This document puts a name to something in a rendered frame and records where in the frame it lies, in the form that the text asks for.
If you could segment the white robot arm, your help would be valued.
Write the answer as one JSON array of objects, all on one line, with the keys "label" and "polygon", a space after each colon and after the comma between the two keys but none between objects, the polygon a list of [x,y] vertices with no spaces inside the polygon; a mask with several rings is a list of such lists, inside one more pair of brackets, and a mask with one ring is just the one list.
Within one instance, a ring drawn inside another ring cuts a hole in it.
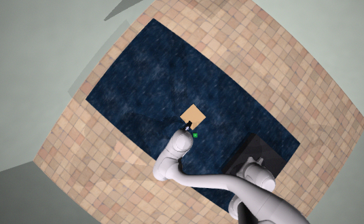
[{"label": "white robot arm", "polygon": [[181,159],[192,145],[190,132],[177,130],[153,166],[154,177],[159,181],[174,179],[188,187],[226,189],[235,193],[228,211],[238,224],[310,224],[298,209],[272,193],[276,181],[261,165],[263,158],[255,161],[249,156],[236,175],[186,174]]}]

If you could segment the peach square mat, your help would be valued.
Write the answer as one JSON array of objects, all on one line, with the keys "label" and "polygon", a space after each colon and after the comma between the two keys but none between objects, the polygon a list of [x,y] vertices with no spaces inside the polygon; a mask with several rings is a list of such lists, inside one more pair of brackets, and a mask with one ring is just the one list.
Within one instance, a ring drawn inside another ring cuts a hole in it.
[{"label": "peach square mat", "polygon": [[193,104],[187,111],[185,111],[180,118],[188,123],[192,122],[192,126],[190,127],[192,130],[206,117],[201,113],[201,111]]}]

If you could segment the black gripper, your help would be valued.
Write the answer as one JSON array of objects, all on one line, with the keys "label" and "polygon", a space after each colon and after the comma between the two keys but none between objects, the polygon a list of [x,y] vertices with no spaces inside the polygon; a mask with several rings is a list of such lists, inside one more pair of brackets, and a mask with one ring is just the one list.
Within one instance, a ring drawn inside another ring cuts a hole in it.
[{"label": "black gripper", "polygon": [[183,129],[184,130],[189,130],[191,126],[192,126],[192,122],[189,121],[188,123],[186,123],[186,126]]}]

